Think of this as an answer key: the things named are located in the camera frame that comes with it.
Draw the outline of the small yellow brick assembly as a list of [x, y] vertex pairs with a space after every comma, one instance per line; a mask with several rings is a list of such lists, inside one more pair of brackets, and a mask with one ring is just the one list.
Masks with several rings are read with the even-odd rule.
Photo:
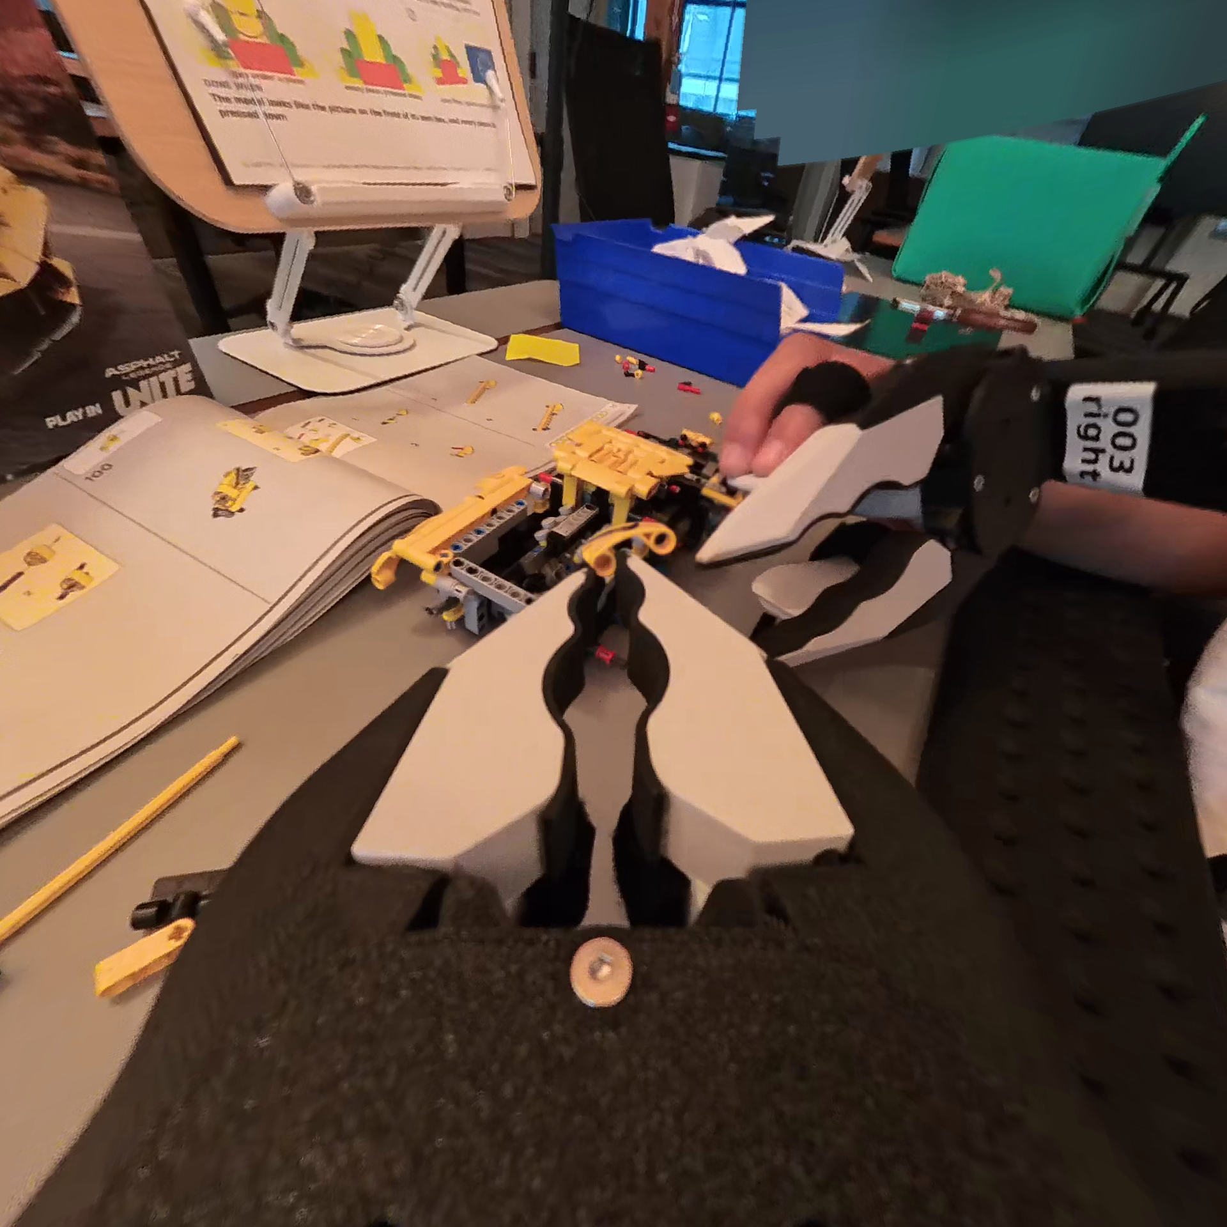
[[609, 526], [585, 542], [577, 552], [577, 562], [605, 581], [611, 581], [620, 565], [621, 549], [631, 550], [637, 558], [666, 556], [677, 545], [677, 533], [656, 520]]

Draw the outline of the small yellow brick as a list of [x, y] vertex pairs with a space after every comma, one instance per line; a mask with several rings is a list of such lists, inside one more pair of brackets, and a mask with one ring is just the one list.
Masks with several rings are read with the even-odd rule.
[[184, 917], [101, 959], [94, 970], [95, 996], [110, 999], [170, 968], [195, 929], [195, 920]]

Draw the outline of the long yellow rod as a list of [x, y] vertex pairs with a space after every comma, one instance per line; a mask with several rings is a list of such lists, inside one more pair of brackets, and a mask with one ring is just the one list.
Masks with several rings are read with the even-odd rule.
[[138, 809], [129, 819], [104, 835], [94, 847], [84, 851], [69, 866], [56, 873], [54, 878], [5, 914], [2, 919], [2, 943], [8, 943], [54, 903], [69, 894], [73, 886], [84, 882], [101, 865], [136, 838], [136, 835], [149, 828], [164, 812], [192, 793], [240, 746], [241, 737], [233, 736], [221, 746], [212, 749], [203, 759], [184, 771], [176, 781]]

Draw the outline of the grey desk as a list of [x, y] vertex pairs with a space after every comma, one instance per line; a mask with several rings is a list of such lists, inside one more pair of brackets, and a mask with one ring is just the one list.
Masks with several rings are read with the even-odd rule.
[[[436, 298], [431, 314], [503, 337], [560, 326], [558, 285]], [[802, 678], [909, 780], [926, 739], [950, 615], [805, 666]], [[425, 613], [421, 586], [368, 581], [285, 647], [138, 748], [3, 829], [3, 916], [228, 737], [202, 784], [3, 946], [2, 1222], [13, 1224], [110, 1091], [162, 977], [101, 1000], [97, 962], [133, 941], [129, 914], [162, 875], [231, 865], [290, 793], [424, 669], [465, 648]], [[593, 664], [571, 708], [582, 794], [596, 828], [588, 920], [620, 924], [612, 827], [630, 790], [640, 697]]]

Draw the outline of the toy car box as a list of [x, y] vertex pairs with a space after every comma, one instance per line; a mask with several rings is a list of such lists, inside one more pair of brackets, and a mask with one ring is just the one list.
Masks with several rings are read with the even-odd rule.
[[2, 3], [2, 479], [209, 384], [37, 3]]

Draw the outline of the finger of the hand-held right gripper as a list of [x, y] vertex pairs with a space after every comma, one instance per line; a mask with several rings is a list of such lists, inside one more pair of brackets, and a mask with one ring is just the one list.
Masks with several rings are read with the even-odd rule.
[[881, 423], [823, 426], [713, 530], [697, 550], [699, 565], [766, 556], [798, 542], [820, 520], [853, 513], [878, 488], [918, 486], [944, 432], [938, 394]]
[[756, 580], [770, 624], [753, 640], [766, 657], [789, 666], [859, 650], [926, 612], [954, 569], [953, 552], [921, 532], [839, 526], [810, 559], [776, 565]]

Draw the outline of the black brick connector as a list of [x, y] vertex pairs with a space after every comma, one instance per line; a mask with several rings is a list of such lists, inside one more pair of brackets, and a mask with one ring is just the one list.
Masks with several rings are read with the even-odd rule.
[[225, 873], [227, 869], [209, 869], [157, 879], [148, 898], [133, 907], [130, 929], [157, 930], [180, 919], [196, 919], [221, 888]]

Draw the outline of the person's right forearm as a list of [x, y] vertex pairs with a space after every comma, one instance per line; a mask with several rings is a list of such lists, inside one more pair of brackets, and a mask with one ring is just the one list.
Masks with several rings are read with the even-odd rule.
[[1221, 511], [1049, 482], [1018, 546], [1159, 593], [1208, 600], [1226, 596]]

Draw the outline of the blue plastic bin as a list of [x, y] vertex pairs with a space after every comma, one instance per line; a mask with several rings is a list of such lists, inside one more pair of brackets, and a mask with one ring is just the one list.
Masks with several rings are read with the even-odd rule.
[[744, 385], [780, 340], [782, 286], [834, 323], [842, 264], [751, 241], [745, 273], [687, 263], [655, 247], [697, 231], [649, 219], [554, 225], [561, 321], [649, 358]]

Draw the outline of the yellow black toy car model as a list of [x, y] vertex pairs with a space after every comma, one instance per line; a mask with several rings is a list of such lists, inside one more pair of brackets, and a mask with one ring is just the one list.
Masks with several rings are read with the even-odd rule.
[[414, 572], [449, 628], [484, 635], [539, 603], [576, 572], [577, 552], [599, 530], [643, 520], [671, 527], [678, 548], [704, 543], [747, 496], [728, 483], [713, 439], [682, 431], [661, 438], [585, 422], [557, 441], [547, 466], [509, 466], [465, 499], [392, 542], [371, 578], [387, 590]]

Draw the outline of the black perforated pad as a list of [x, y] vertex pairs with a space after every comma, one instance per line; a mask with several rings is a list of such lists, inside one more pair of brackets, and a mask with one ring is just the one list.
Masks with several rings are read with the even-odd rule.
[[1157, 606], [1021, 552], [959, 607], [922, 794], [1167, 1224], [1226, 1224], [1224, 941]]

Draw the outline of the green felt bag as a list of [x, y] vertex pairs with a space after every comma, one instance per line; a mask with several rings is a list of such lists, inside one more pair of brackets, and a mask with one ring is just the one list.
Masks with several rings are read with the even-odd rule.
[[1005, 134], [947, 144], [894, 279], [918, 285], [950, 271], [976, 289], [998, 270], [1020, 309], [1083, 315], [1205, 121], [1197, 117], [1163, 158]]

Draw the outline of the crumpled white bags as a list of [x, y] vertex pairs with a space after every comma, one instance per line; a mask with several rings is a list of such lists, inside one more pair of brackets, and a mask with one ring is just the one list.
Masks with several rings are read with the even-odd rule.
[[729, 216], [707, 225], [696, 235], [659, 241], [652, 251], [690, 264], [745, 276], [747, 263], [738, 244], [772, 222], [774, 222], [773, 213]]

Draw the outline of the green box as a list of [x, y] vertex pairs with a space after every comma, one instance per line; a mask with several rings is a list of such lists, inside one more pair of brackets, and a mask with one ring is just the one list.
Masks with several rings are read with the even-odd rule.
[[893, 361], [938, 353], [976, 340], [973, 330], [941, 320], [922, 324], [916, 314], [896, 308], [890, 299], [865, 293], [845, 293], [837, 321], [856, 324], [849, 334], [837, 339], [839, 345]]

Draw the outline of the person's right hand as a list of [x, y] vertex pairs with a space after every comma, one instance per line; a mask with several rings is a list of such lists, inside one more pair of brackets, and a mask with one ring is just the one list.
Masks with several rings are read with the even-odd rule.
[[728, 480], [766, 477], [824, 425], [848, 416], [896, 362], [815, 333], [785, 337], [738, 396], [719, 451]]

